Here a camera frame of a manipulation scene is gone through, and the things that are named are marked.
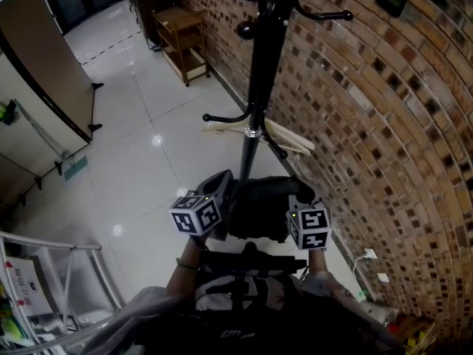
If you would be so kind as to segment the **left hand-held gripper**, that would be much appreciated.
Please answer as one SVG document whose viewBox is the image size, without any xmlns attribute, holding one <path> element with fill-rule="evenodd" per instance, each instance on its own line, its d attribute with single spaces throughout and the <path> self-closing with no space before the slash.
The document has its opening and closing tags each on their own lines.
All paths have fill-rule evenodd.
<svg viewBox="0 0 473 355">
<path fill-rule="evenodd" d="M 233 172 L 218 172 L 189 190 L 170 207 L 169 214 L 178 232 L 191 237 L 209 235 L 214 240 L 226 240 L 225 219 L 228 198 L 235 186 Z"/>
</svg>

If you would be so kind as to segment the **teal floor plate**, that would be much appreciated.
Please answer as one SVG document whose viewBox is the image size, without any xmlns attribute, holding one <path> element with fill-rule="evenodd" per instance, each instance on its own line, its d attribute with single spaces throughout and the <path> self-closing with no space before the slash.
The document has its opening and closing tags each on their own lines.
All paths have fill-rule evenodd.
<svg viewBox="0 0 473 355">
<path fill-rule="evenodd" d="M 88 166 L 88 158 L 84 155 L 82 158 L 77 160 L 71 167 L 69 167 L 64 173 L 64 180 L 67 182 L 71 180 L 74 176 L 80 173 L 83 169 Z"/>
</svg>

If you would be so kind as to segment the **person's grey jacket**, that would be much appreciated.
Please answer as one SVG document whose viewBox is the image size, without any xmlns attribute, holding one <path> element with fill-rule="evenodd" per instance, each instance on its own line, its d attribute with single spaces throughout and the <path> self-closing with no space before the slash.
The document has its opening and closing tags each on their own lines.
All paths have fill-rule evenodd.
<svg viewBox="0 0 473 355">
<path fill-rule="evenodd" d="M 192 297 L 143 289 L 81 355 L 406 355 L 332 274 L 219 277 Z"/>
</svg>

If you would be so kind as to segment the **beige partition panel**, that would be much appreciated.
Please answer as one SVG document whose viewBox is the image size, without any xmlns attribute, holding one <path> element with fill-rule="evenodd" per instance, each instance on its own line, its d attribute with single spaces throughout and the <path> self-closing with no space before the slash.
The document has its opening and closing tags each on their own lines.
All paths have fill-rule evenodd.
<svg viewBox="0 0 473 355">
<path fill-rule="evenodd" d="M 0 52 L 0 114 L 13 108 L 13 122 L 0 121 L 0 203 L 12 205 L 56 162 L 86 146 Z"/>
</svg>

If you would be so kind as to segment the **green hanging item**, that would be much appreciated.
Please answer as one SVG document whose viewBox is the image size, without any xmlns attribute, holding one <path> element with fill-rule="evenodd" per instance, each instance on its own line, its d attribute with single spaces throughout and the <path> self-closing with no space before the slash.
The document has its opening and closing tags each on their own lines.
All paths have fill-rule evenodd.
<svg viewBox="0 0 473 355">
<path fill-rule="evenodd" d="M 0 102 L 0 123 L 6 126 L 12 125 L 19 118 L 16 100 L 12 99 L 8 104 Z"/>
</svg>

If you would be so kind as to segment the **dark grey backpack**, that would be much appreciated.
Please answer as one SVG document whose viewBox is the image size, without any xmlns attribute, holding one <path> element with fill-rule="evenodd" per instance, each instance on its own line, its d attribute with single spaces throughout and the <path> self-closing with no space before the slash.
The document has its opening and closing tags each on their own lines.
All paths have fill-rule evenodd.
<svg viewBox="0 0 473 355">
<path fill-rule="evenodd" d="M 297 177 L 270 176 L 238 182 L 226 210 L 228 233 L 239 239 L 268 238 L 285 242 L 286 213 L 315 200 L 313 188 Z"/>
</svg>

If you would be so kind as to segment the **brown partition panel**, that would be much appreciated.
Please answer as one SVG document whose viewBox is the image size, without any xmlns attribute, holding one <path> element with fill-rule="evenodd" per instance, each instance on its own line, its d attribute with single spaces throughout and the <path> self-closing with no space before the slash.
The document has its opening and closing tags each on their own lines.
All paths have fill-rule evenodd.
<svg viewBox="0 0 473 355">
<path fill-rule="evenodd" d="M 90 143 L 96 84 L 60 33 L 45 0 L 0 1 L 0 44 L 38 97 Z"/>
</svg>

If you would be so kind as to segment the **black wall device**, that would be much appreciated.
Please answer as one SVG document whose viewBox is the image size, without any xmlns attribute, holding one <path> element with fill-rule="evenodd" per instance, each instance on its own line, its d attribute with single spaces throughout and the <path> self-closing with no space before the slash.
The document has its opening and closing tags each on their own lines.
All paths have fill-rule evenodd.
<svg viewBox="0 0 473 355">
<path fill-rule="evenodd" d="M 375 0 L 376 4 L 390 16 L 399 18 L 408 0 Z"/>
</svg>

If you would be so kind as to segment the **white metal shelf rack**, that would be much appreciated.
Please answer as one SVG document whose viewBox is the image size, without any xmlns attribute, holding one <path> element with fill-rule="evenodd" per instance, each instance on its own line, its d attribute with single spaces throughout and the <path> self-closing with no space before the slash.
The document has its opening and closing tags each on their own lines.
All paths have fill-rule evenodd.
<svg viewBox="0 0 473 355">
<path fill-rule="evenodd" d="M 7 257 L 34 262 L 51 314 L 26 317 L 7 273 Z M 100 245 L 0 231 L 0 355 L 78 355 L 122 306 Z"/>
</svg>

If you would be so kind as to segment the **black chest mount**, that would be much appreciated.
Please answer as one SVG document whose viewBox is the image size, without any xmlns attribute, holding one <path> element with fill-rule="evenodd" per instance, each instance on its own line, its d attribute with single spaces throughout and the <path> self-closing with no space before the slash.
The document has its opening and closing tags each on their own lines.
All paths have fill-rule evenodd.
<svg viewBox="0 0 473 355">
<path fill-rule="evenodd" d="M 204 251 L 194 298 L 200 311 L 281 311 L 299 294 L 294 274 L 306 260 L 269 255 L 255 243 L 246 243 L 241 253 Z"/>
</svg>

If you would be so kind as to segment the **person's right forearm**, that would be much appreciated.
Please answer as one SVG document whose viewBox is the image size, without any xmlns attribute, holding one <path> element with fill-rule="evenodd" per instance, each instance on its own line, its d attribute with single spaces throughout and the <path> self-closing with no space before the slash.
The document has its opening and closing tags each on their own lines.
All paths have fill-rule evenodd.
<svg viewBox="0 0 473 355">
<path fill-rule="evenodd" d="M 324 277 L 326 277 L 329 274 L 324 250 L 322 249 L 309 250 L 307 273 L 324 276 Z"/>
</svg>

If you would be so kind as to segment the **cream wooden clothes hanger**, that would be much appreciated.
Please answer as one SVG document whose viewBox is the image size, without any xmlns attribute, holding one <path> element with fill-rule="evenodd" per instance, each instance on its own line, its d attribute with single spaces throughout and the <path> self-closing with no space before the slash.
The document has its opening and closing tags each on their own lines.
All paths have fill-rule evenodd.
<svg viewBox="0 0 473 355">
<path fill-rule="evenodd" d="M 250 129 L 249 119 L 237 123 L 213 123 L 204 126 L 201 131 L 216 135 L 244 135 L 248 138 L 259 138 L 264 144 L 276 150 L 277 155 L 286 156 L 288 152 L 310 155 L 315 144 L 301 135 L 286 129 L 280 124 L 266 118 L 264 129 Z"/>
</svg>

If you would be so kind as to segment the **black coat rack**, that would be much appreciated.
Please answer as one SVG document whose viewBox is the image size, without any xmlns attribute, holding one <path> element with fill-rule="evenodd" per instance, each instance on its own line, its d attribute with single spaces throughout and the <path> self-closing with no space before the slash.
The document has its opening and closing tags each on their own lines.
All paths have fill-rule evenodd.
<svg viewBox="0 0 473 355">
<path fill-rule="evenodd" d="M 281 160 L 287 157 L 286 151 L 279 147 L 266 130 L 265 114 L 278 70 L 291 12 L 297 10 L 302 16 L 313 21 L 353 20 L 353 14 L 348 10 L 334 13 L 310 13 L 302 8 L 299 0 L 246 1 L 255 1 L 258 7 L 258 15 L 254 21 L 243 21 L 237 26 L 237 34 L 240 38 L 253 41 L 247 107 L 240 116 L 235 118 L 224 118 L 209 114 L 203 116 L 205 122 L 213 121 L 224 124 L 235 124 L 245 119 L 249 120 L 249 124 L 245 129 L 240 164 L 239 179 L 241 181 L 250 176 L 261 137 L 265 138 Z"/>
</svg>

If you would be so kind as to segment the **person's left forearm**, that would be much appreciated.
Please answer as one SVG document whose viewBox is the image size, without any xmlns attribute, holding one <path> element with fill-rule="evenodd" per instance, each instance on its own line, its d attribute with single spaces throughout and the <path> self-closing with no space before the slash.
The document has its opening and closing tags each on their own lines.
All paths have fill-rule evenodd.
<svg viewBox="0 0 473 355">
<path fill-rule="evenodd" d="M 200 255 L 207 250 L 208 236 L 190 237 L 179 258 L 187 261 L 196 261 L 200 264 Z M 166 286 L 166 292 L 171 297 L 192 298 L 195 295 L 195 285 L 198 271 L 176 267 Z"/>
</svg>

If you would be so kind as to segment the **wooden shelf trolley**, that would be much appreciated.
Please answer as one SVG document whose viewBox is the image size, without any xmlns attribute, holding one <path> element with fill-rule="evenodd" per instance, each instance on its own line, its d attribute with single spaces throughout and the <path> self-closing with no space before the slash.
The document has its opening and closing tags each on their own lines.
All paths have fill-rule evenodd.
<svg viewBox="0 0 473 355">
<path fill-rule="evenodd" d="M 210 76 L 203 32 L 205 13 L 177 6 L 153 13 L 163 56 L 186 87 L 201 76 Z"/>
</svg>

